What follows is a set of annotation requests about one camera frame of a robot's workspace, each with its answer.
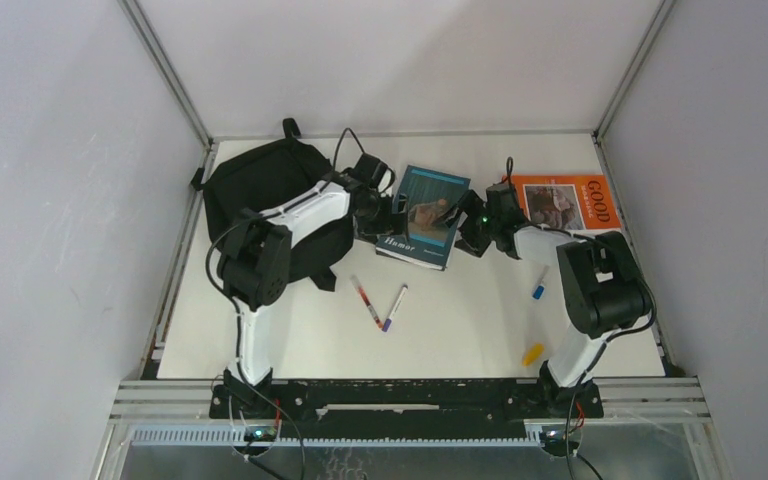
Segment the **teal hardcover book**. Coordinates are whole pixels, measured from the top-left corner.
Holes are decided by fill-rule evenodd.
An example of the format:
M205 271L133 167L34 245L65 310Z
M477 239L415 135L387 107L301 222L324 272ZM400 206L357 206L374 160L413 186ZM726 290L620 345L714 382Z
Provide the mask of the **teal hardcover book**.
M470 183L467 177L409 165L398 189L407 199L406 232L380 238L376 253L432 270L445 270L456 236L455 210L470 190Z

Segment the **black backpack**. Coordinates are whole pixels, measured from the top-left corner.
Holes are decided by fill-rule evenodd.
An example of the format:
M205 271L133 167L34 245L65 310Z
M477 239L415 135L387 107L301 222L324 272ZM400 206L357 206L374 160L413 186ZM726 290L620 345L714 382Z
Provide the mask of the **black backpack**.
M278 207L310 190L330 172L326 157L299 140L295 119L284 119L282 126L282 139L221 163L207 180L203 168L196 170L190 186L202 193L212 241L243 209L259 212ZM317 288L333 292L336 275L331 266L346 255L353 240L353 221L348 215L323 225L292 248L289 281L309 278Z

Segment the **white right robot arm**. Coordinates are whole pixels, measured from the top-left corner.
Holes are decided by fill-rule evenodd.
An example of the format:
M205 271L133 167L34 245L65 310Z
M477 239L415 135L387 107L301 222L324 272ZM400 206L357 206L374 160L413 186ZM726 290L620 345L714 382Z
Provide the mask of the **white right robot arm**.
M560 347L543 362L539 406L565 415L578 400L607 347L650 329L657 317L653 293L624 235L586 236L528 217L514 187L500 182L483 196L466 191L445 214L460 234L456 248L482 257L490 245L515 260L543 256L557 268L570 326Z

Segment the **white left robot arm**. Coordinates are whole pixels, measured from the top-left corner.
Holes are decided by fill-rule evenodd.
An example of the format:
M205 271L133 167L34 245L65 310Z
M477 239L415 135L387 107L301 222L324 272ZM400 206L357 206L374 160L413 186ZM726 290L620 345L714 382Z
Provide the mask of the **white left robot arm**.
M321 290L334 290L331 268L358 236L377 239L404 230L403 214L392 210L395 178L382 160L362 154L354 166L326 173L281 203L243 208L215 240L219 261L208 263L206 271L220 279L216 288L237 314L228 370L240 382L234 404L246 415L265 414L273 401L265 382L273 370L268 328L274 304L289 284L305 278Z

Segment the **red marker pen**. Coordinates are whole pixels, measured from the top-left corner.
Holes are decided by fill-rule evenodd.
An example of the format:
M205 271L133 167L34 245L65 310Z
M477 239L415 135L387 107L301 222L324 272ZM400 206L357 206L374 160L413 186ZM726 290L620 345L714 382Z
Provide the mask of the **red marker pen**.
M371 318L373 319L373 321L375 322L376 326L380 330L384 330L384 322L381 320L379 314L375 310L375 308L374 308L373 304L371 303L371 301L370 301L370 299L369 299L369 297L368 297L364 287L362 286L360 280L355 275L351 275L350 276L350 281L351 281L355 291L360 296L362 302L364 303L367 311L369 312L369 314L370 314Z

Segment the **blue marker pen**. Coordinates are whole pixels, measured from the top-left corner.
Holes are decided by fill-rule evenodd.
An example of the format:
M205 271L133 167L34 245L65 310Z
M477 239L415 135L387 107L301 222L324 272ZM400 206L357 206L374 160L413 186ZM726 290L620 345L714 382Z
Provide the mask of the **blue marker pen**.
M546 276L548 275L550 270L549 266L544 266L542 270L540 271L537 281L535 283L534 289L532 290L532 298L534 300L539 300L544 295L545 289L546 289Z

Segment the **orange book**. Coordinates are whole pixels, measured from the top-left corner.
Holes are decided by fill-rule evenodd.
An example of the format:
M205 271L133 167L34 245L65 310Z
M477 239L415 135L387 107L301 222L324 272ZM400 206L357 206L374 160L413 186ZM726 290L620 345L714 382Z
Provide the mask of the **orange book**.
M511 182L533 223L580 232L622 228L604 175L513 175Z

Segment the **purple marker pen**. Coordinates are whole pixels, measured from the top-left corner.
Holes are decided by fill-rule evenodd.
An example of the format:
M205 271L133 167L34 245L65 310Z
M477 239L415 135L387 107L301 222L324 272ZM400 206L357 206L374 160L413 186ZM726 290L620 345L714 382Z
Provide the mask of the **purple marker pen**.
M388 332L389 329L391 328L391 326L393 324L393 321L395 320L395 317L396 317L396 315L397 315L397 313L398 313L398 311L399 311L399 309L400 309L400 307L401 307L401 305L403 303L403 300L404 300L408 290L409 290L409 286L407 284L403 284L401 286L401 288L399 289L398 294L397 294L397 296L396 296L396 298L395 298L395 300L394 300L394 302L393 302L393 304L392 304L388 314L386 315L385 321L383 323L383 326L382 326L382 331L383 332Z

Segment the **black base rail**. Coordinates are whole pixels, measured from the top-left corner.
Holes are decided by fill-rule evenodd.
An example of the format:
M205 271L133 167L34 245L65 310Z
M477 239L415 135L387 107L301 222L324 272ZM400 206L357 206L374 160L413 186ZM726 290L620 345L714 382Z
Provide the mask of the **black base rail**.
M266 379L257 389L230 373L212 386L215 420L279 427L286 439L314 441L514 440L528 420L575 427L601 419L597 385L548 385L544 378Z

